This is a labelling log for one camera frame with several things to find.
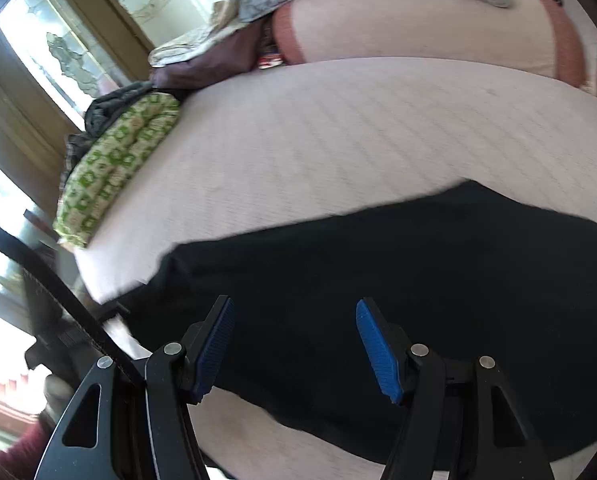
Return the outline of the black pants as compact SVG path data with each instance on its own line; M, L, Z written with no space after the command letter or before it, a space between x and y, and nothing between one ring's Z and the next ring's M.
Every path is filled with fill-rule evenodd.
M176 247L120 297L146 349L179 339L221 295L236 328L219 388L367 460L399 426L355 323L388 322L446 359L488 354L550 458L597 440L597 223L473 181L433 196Z

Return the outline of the green patterned cloth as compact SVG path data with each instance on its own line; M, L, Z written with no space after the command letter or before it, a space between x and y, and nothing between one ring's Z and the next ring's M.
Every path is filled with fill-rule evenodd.
M178 114L174 96L150 92L103 129L66 179L53 225L63 244L89 244L105 212L172 131Z

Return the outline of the dark grey garment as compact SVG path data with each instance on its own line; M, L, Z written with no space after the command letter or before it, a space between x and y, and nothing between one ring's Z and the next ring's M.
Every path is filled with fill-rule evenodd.
M95 99L86 110L85 133L97 139L131 104L154 90L149 81L137 81Z

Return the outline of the dark maroon cloth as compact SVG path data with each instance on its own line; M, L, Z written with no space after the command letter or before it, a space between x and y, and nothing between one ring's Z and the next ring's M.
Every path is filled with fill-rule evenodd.
M248 24L191 60L153 68L153 87L190 93L254 70L267 22L262 18Z

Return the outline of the pink bolster pillow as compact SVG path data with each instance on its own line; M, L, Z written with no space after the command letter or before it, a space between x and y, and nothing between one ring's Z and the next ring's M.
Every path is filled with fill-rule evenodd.
M271 29L289 64L340 58L441 58L523 70L580 88L583 43L553 0L292 0Z

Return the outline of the wooden window frame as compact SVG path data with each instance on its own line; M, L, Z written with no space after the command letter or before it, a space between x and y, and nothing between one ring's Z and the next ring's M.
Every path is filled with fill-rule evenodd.
M66 137L98 96L146 79L151 47L113 0L0 0L0 170L46 214Z

